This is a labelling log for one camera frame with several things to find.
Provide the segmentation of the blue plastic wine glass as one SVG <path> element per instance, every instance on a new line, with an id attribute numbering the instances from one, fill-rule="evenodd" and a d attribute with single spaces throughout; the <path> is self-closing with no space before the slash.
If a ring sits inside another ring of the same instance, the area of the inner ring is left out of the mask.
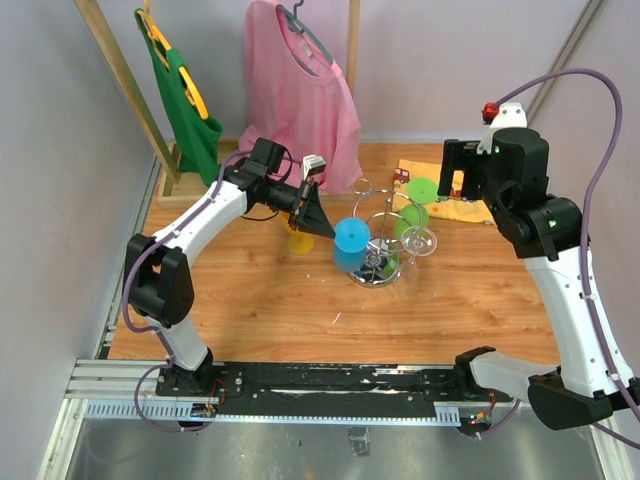
<path id="1" fill-rule="evenodd" d="M 364 264 L 371 233 L 368 225 L 357 217 L 341 220 L 335 227 L 333 262 L 343 272 L 360 269 Z"/>

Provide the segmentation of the orange plastic wine glass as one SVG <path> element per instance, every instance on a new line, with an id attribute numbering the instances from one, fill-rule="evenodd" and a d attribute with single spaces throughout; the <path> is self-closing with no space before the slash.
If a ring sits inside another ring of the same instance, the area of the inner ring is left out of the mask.
<path id="1" fill-rule="evenodd" d="M 290 253 L 298 256 L 309 254 L 314 247 L 314 239 L 311 234 L 294 230 L 288 222 L 289 215 L 280 213 L 285 230 L 288 232 L 287 247 Z"/>

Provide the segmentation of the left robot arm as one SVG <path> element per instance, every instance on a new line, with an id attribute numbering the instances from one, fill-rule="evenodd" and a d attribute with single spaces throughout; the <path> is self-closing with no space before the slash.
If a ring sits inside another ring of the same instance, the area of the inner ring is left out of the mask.
<path id="1" fill-rule="evenodd" d="M 214 385 L 213 355 L 193 323 L 195 291 L 191 266 L 202 250 L 231 222 L 261 204 L 283 212 L 294 231 L 332 239 L 335 236 L 314 177 L 326 168 L 320 155 L 301 161 L 298 186 L 278 173 L 287 148 L 259 138 L 247 155 L 236 153 L 221 167 L 203 196 L 169 226 L 152 236 L 134 235 L 125 255 L 122 314 L 146 318 L 145 331 L 158 336 L 168 356 L 165 379 L 192 395 Z"/>

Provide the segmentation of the green plastic wine glass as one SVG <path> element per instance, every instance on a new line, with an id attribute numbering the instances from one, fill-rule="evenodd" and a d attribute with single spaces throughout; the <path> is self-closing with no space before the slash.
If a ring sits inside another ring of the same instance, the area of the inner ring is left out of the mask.
<path id="1" fill-rule="evenodd" d="M 426 206 L 438 199 L 436 183 L 425 177 L 417 177 L 407 184 L 406 195 L 409 202 L 397 211 L 398 217 L 394 225 L 394 236 L 400 240 L 410 227 L 429 226 L 429 213 Z"/>

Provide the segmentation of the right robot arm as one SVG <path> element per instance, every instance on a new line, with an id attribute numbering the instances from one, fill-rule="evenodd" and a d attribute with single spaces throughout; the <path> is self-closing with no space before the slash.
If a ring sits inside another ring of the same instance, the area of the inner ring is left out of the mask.
<path id="1" fill-rule="evenodd" d="M 463 174 L 461 196 L 481 200 L 532 276 L 551 322 L 560 363 L 541 365 L 483 346 L 455 359 L 453 387 L 466 400 L 489 389 L 528 402 L 552 430 L 594 425 L 639 404 L 639 379 L 616 349 L 597 297 L 585 211 L 548 193 L 549 144 L 524 127 L 477 141 L 444 143 L 438 194 Z"/>

